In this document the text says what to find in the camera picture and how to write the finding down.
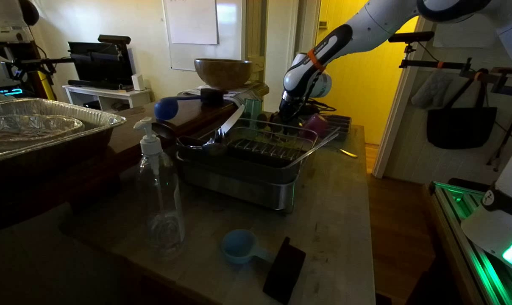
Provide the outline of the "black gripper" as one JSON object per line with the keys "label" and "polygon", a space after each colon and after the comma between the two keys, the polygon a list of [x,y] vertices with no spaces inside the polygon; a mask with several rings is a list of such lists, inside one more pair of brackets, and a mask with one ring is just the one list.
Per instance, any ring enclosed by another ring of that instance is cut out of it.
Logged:
{"label": "black gripper", "polygon": [[308,97],[294,97],[293,94],[282,92],[279,107],[277,107],[277,121],[291,122],[298,117],[310,117],[318,114],[318,104]]}

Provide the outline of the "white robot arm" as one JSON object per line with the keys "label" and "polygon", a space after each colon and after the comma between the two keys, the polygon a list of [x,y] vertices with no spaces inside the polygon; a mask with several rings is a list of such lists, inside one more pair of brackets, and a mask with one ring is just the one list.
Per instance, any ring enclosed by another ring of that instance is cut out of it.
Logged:
{"label": "white robot arm", "polygon": [[293,58],[284,73],[277,117],[288,122],[298,116],[328,63],[374,50],[406,21],[420,16],[430,22],[459,22],[476,14],[489,21],[512,60],[512,0],[367,0],[354,17]]}

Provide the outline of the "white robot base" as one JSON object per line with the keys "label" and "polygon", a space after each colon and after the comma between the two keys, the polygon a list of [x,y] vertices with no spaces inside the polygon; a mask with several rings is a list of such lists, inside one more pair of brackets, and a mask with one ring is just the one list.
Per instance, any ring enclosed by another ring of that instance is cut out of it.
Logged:
{"label": "white robot base", "polygon": [[460,222],[462,234],[479,250],[512,268],[512,156],[481,205]]}

